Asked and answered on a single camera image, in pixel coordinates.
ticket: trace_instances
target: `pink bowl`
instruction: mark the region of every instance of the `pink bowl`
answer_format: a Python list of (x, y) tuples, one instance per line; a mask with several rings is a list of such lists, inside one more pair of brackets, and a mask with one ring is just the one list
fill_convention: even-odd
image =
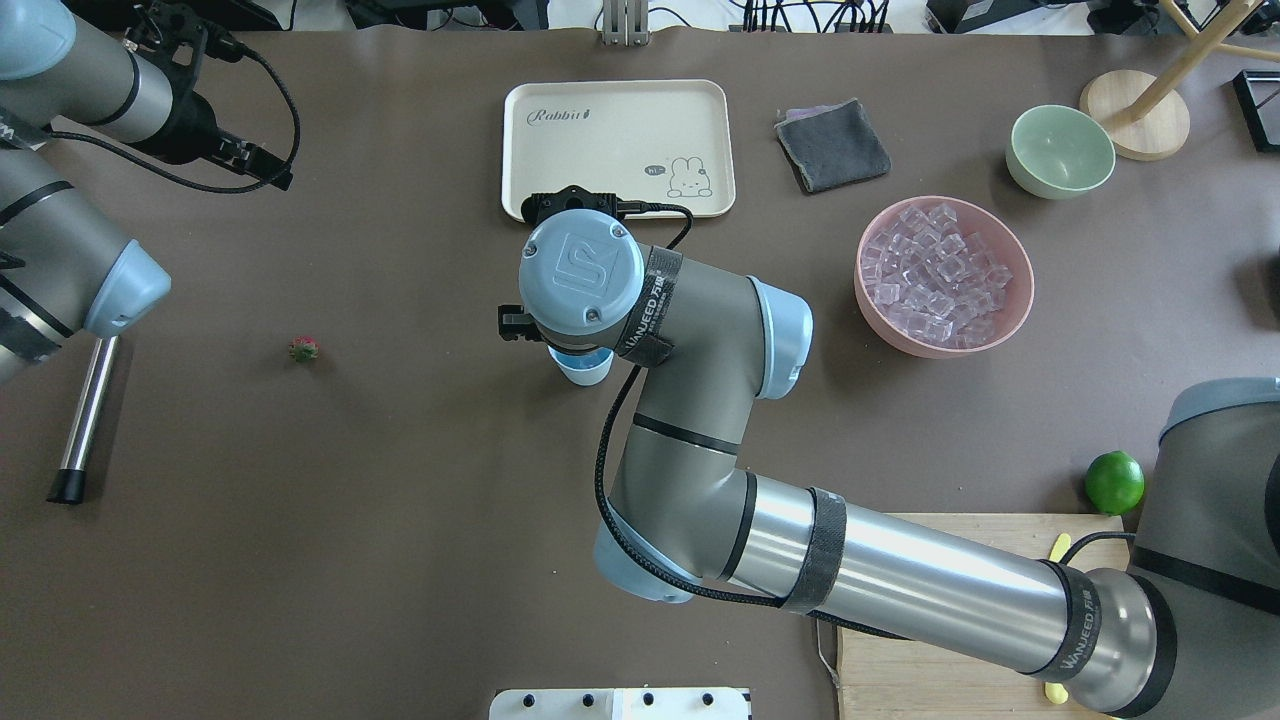
[[(937, 347), (915, 340), (893, 327), (881, 309), (872, 302), (872, 299), (867, 292), (867, 286), (863, 284), (863, 274), (859, 272), (859, 268), (861, 266), (863, 247), (867, 246), (868, 238), (876, 237), (876, 234), (881, 231), (886, 231), (892, 227), (893, 220), (897, 219), (897, 214), (913, 202), (920, 206), (946, 202), (955, 208), (956, 224), (960, 225), (961, 232), (964, 234), (980, 232), (983, 238), (987, 241), (987, 247), (996, 255), (996, 259), (1001, 264), (1007, 265), (1009, 270), (1012, 273), (1012, 279), (1009, 281), (1007, 286), (1005, 286), (1005, 307), (991, 315), (995, 320), (995, 332), (992, 333), (991, 342), (987, 345), (969, 350), (959, 350)], [(854, 260), (854, 296), (858, 299), (858, 307), (861, 309), (863, 316), (867, 318), (867, 323), (876, 331), (876, 334), (884, 338), (884, 342), (892, 345), (902, 352), (908, 352), (918, 357), (945, 360), (947, 357), (961, 357), (988, 350), (1001, 342), (1005, 342), (1010, 336), (1018, 332), (1018, 328), (1023, 327), (1023, 323), (1027, 320), (1027, 315), (1032, 311), (1032, 300), (1036, 296), (1036, 277), (1032, 273), (1032, 261), (1027, 258), (1027, 251), (1023, 250), (1023, 245), (1018, 242), (1018, 237), (1014, 236), (1012, 231), (1010, 231), (1005, 223), (1001, 223), (995, 215), (972, 202), (965, 202), (964, 200), (943, 197), (941, 195), (925, 195), (920, 197), (909, 197), (890, 205), (879, 215), (876, 215), (876, 219), (867, 225), (861, 240), (858, 242), (858, 256)]]

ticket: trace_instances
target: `white metal plate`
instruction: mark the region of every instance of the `white metal plate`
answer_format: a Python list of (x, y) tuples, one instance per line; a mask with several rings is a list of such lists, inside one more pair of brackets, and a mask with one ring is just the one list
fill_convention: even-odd
[(503, 691), (489, 705), (489, 720), (750, 720), (749, 697), (723, 687)]
[(737, 195), (724, 91), (707, 79), (516, 87), (503, 113), (503, 209), (520, 219), (531, 193), (570, 184), (723, 214)]

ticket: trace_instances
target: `black rubber tip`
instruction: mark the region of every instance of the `black rubber tip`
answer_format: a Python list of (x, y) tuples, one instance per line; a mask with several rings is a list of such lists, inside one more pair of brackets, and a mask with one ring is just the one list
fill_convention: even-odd
[(54, 487), (45, 500), (59, 505), (84, 502), (84, 470), (59, 470), (58, 479), (54, 480)]

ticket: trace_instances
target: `wooden cutting board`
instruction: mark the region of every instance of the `wooden cutting board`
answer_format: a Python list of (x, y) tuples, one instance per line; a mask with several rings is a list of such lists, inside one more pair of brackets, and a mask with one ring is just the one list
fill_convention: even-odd
[[(1071, 541), (1102, 530), (1123, 530), (1103, 515), (900, 514), (911, 523), (969, 538), (1027, 557), (1047, 557), (1059, 533)], [(1129, 565), (1124, 541), (1098, 541), (1073, 568)], [(1105, 717), (1073, 701), (1052, 705), (1044, 684), (1018, 673), (918, 642), (887, 641), (840, 630), (840, 716), (844, 720), (992, 720)]]

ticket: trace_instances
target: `bowl of ice cubes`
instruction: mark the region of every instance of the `bowl of ice cubes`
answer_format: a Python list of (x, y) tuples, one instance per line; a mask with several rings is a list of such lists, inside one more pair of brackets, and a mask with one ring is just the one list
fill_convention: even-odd
[(867, 323), (919, 357), (960, 357), (1005, 342), (1036, 296), (1030, 260), (1005, 223), (938, 195), (876, 215), (858, 243), (856, 270)]

